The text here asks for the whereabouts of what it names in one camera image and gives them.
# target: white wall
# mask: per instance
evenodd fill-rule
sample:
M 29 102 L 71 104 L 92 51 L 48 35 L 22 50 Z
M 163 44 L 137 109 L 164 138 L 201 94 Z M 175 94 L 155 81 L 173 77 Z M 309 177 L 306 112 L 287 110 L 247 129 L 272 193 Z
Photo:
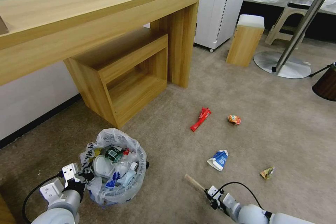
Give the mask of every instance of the white wall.
M 78 90 L 63 62 L 0 86 L 0 139 L 76 94 Z

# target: round table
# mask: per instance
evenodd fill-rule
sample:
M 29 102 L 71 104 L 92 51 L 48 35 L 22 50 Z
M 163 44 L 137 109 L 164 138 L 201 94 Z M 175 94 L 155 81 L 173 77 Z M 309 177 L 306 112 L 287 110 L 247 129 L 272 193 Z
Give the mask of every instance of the round table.
M 316 16 L 325 0 L 314 0 L 306 15 L 302 18 L 294 35 L 283 53 L 274 51 L 264 51 L 254 56 L 254 62 L 261 69 L 279 77 L 300 79 L 311 73 L 310 67 L 301 60 L 291 57 L 293 50 L 300 39 L 304 36 L 308 26 Z

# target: bottle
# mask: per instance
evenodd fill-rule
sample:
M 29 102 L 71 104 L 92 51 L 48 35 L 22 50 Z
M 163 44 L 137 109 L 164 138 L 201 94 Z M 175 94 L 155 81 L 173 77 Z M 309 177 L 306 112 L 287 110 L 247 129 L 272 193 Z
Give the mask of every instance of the bottle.
M 105 153 L 105 157 L 110 159 L 112 162 L 119 162 L 123 155 L 123 151 L 119 146 L 113 146 Z

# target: bed frame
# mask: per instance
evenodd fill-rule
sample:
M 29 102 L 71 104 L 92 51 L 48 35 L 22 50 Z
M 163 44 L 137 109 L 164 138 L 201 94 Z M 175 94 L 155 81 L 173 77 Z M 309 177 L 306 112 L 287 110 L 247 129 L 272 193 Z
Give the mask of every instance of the bed frame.
M 265 18 L 265 29 L 269 30 L 275 24 L 283 9 L 283 7 L 279 6 L 244 1 L 239 14 L 263 16 Z M 299 14 L 293 14 L 287 19 L 285 25 L 297 26 L 301 17 Z M 336 42 L 336 15 L 317 13 L 308 27 L 305 37 L 321 41 Z

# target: round metal table base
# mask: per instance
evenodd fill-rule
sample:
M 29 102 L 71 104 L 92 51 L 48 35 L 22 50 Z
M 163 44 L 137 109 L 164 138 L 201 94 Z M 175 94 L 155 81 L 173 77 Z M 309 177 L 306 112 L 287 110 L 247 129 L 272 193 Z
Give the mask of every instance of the round metal table base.
M 281 54 L 280 52 L 273 51 L 259 52 L 254 56 L 253 60 L 262 70 L 284 78 L 301 79 L 307 77 L 312 72 L 308 65 L 293 57 L 287 60 L 280 72 L 272 72 L 272 67 L 277 65 Z

